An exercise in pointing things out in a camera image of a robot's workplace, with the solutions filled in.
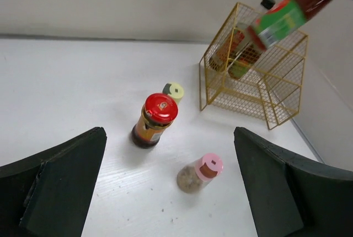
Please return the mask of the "ketchup bottle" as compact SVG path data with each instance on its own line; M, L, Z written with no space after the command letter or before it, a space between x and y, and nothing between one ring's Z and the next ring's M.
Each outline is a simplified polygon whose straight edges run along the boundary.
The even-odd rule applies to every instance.
M236 80L241 79L260 56L261 52L257 51L253 45L247 47L229 68L229 76Z
M245 30L254 47L264 52L316 16L332 0L282 0Z

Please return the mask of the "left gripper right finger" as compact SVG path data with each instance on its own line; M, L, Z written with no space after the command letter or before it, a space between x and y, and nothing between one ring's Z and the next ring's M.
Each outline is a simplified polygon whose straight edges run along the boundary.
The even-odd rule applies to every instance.
M244 127L234 130L234 146L258 236L352 236L352 171Z

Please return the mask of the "tall red-label sauce bottle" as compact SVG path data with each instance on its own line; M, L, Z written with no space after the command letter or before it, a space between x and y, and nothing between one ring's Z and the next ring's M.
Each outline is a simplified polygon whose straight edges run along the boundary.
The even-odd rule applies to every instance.
M263 20L274 5L275 0L262 0L258 10L253 10L237 4L227 37L209 59L211 68L220 72L228 71L240 54L251 45L262 54L269 47L261 34L267 27Z

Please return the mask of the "red-lid sauce jar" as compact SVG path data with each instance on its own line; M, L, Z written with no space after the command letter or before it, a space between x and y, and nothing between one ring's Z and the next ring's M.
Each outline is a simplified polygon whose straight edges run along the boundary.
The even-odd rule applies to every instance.
M172 125L178 112L177 103L169 95L149 95L141 109L141 116L131 131L134 144L143 149L154 147L163 132Z

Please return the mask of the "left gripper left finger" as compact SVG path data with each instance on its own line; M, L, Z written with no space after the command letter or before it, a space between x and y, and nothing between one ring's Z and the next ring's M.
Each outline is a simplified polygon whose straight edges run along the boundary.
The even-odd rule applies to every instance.
M81 236L107 142L94 127L1 167L1 236Z

